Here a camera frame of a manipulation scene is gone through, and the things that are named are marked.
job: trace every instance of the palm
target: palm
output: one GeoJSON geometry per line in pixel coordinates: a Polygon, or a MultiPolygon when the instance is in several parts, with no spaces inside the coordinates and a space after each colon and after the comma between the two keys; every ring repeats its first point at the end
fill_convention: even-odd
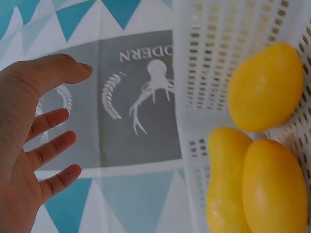
{"type": "MultiPolygon", "coordinates": [[[[64,109],[38,116],[34,120],[27,141],[67,118],[68,113],[64,109]]],[[[8,225],[10,232],[30,232],[39,207],[68,187],[79,176],[81,169],[77,165],[72,165],[44,181],[39,182],[35,176],[35,170],[74,142],[75,134],[69,131],[30,152],[21,150],[12,167],[10,181],[4,184],[5,187],[1,193],[1,201],[3,201],[2,204],[7,212],[6,219],[3,220],[6,221],[5,225],[8,225]]]]}

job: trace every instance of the basket hole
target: basket hole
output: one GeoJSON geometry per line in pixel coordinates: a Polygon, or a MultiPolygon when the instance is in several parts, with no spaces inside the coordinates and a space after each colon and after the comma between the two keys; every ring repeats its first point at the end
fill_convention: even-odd
{"type": "Polygon", "coordinates": [[[233,31],[233,28],[225,27],[225,30],[224,30],[225,33],[231,33],[232,31],[233,31]]]}
{"type": "Polygon", "coordinates": [[[277,28],[272,28],[272,33],[278,34],[278,32],[279,32],[279,29],[277,29],[277,28]]]}
{"type": "Polygon", "coordinates": [[[190,45],[192,45],[192,46],[198,46],[198,45],[199,45],[199,42],[197,42],[197,41],[191,41],[191,42],[190,42],[190,45]]]}
{"type": "Polygon", "coordinates": [[[303,143],[302,143],[301,138],[299,138],[299,144],[300,144],[300,147],[303,148],[303,143]]]}
{"type": "Polygon", "coordinates": [[[220,11],[220,7],[219,6],[211,6],[210,7],[210,11],[212,11],[212,12],[219,12],[220,11]]]}
{"type": "Polygon", "coordinates": [[[305,164],[307,164],[307,163],[308,163],[308,160],[307,160],[306,154],[303,153],[302,156],[303,156],[303,161],[305,162],[305,164]]]}
{"type": "Polygon", "coordinates": [[[235,22],[235,18],[227,18],[227,23],[233,24],[235,22]]]}
{"type": "Polygon", "coordinates": [[[208,39],[215,39],[215,34],[207,34],[208,39]]]}
{"type": "Polygon", "coordinates": [[[228,36],[228,35],[224,35],[224,36],[222,37],[222,39],[223,39],[224,41],[230,41],[230,40],[231,40],[231,37],[228,36]]]}
{"type": "Polygon", "coordinates": [[[205,43],[205,46],[206,46],[206,47],[213,47],[213,46],[214,46],[214,43],[212,43],[212,42],[205,43]]]}
{"type": "Polygon", "coordinates": [[[308,70],[306,64],[303,64],[302,67],[303,67],[303,70],[305,71],[305,73],[306,73],[306,74],[309,74],[309,70],[308,70]]]}
{"type": "Polygon", "coordinates": [[[217,29],[217,27],[215,25],[209,25],[208,29],[211,31],[215,31],[217,29]]]}
{"type": "Polygon", "coordinates": [[[271,11],[271,7],[268,6],[268,5],[266,5],[266,4],[264,4],[264,5],[262,6],[262,9],[263,9],[263,11],[265,11],[265,12],[270,12],[270,11],[271,11]]]}
{"type": "Polygon", "coordinates": [[[198,38],[200,36],[200,34],[199,33],[191,33],[190,36],[192,38],[198,38]]]}
{"type": "Polygon", "coordinates": [[[310,28],[307,27],[306,31],[307,31],[307,34],[308,34],[309,36],[311,36],[311,30],[310,30],[310,28]]]}
{"type": "Polygon", "coordinates": [[[288,7],[288,2],[285,0],[282,0],[281,6],[288,7]]]}
{"type": "Polygon", "coordinates": [[[304,137],[305,137],[305,142],[306,142],[306,144],[308,144],[308,137],[307,137],[307,135],[304,134],[304,137]]]}
{"type": "Polygon", "coordinates": [[[241,55],[240,55],[240,54],[238,54],[238,53],[235,53],[235,54],[233,54],[233,57],[234,57],[234,58],[240,58],[240,57],[241,57],[241,55]]]}
{"type": "Polygon", "coordinates": [[[198,53],[198,50],[190,50],[190,53],[198,53]]]}
{"type": "Polygon", "coordinates": [[[246,6],[248,6],[248,7],[255,8],[256,5],[257,5],[257,4],[256,4],[255,1],[250,1],[250,0],[248,0],[248,1],[246,2],[246,6]]]}
{"type": "Polygon", "coordinates": [[[241,44],[244,44],[245,43],[245,39],[238,38],[238,42],[241,43],[241,44]]]}
{"type": "Polygon", "coordinates": [[[299,43],[299,48],[300,48],[300,50],[301,50],[303,53],[305,52],[305,49],[303,48],[303,46],[302,46],[301,43],[299,43]]]}
{"type": "Polygon", "coordinates": [[[235,8],[229,8],[228,12],[229,12],[229,14],[236,15],[237,9],[235,9],[235,8]]]}
{"type": "Polygon", "coordinates": [[[308,121],[307,115],[305,113],[303,114],[303,118],[305,119],[305,122],[308,124],[309,121],[308,121]]]}
{"type": "Polygon", "coordinates": [[[268,22],[268,21],[269,21],[269,17],[266,16],[266,15],[261,15],[261,19],[262,19],[262,21],[264,21],[264,22],[268,22]]]}
{"type": "Polygon", "coordinates": [[[305,35],[302,36],[302,40],[303,40],[303,42],[305,42],[306,45],[309,44],[309,42],[308,42],[308,40],[307,40],[305,35]]]}
{"type": "Polygon", "coordinates": [[[298,157],[298,163],[300,166],[302,166],[301,159],[299,157],[298,157]]]}
{"type": "Polygon", "coordinates": [[[227,53],[226,53],[226,52],[220,52],[219,55],[221,55],[221,56],[226,56],[227,53]]]}
{"type": "Polygon", "coordinates": [[[276,25],[282,25],[282,23],[283,23],[283,21],[282,21],[281,19],[278,19],[278,18],[277,18],[277,19],[275,20],[275,24],[276,24],[276,25]]]}
{"type": "Polygon", "coordinates": [[[210,20],[211,22],[217,23],[218,20],[219,20],[219,17],[218,17],[218,16],[210,16],[210,17],[209,17],[209,20],[210,20]]]}
{"type": "Polygon", "coordinates": [[[221,47],[222,49],[227,49],[227,48],[228,48],[228,45],[227,45],[227,44],[220,44],[220,47],[221,47]]]}
{"type": "Polygon", "coordinates": [[[236,46],[235,49],[236,49],[236,51],[243,51],[243,47],[241,47],[241,46],[236,46]]]}
{"type": "Polygon", "coordinates": [[[279,11],[278,11],[278,15],[279,15],[279,16],[285,16],[285,15],[286,15],[286,12],[283,11],[283,10],[279,10],[279,11]]]}
{"type": "Polygon", "coordinates": [[[311,97],[311,90],[310,90],[309,86],[307,86],[306,90],[307,90],[308,95],[311,97]]]}
{"type": "Polygon", "coordinates": [[[276,40],[276,38],[275,38],[274,36],[270,36],[270,37],[269,37],[269,41],[274,42],[275,40],[276,40]]]}
{"type": "Polygon", "coordinates": [[[295,149],[298,150],[298,146],[297,146],[297,142],[294,141],[294,146],[295,146],[295,149]]]}

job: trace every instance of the white plastic basket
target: white plastic basket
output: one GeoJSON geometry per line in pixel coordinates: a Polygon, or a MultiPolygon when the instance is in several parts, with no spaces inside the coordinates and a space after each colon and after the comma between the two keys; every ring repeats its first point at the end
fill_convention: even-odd
{"type": "Polygon", "coordinates": [[[230,77],[276,41],[290,43],[304,63],[303,98],[281,126],[251,136],[277,140],[297,156],[311,203],[311,0],[174,0],[173,7],[176,116],[193,232],[208,232],[206,137],[216,127],[234,126],[227,110],[230,77]]]}

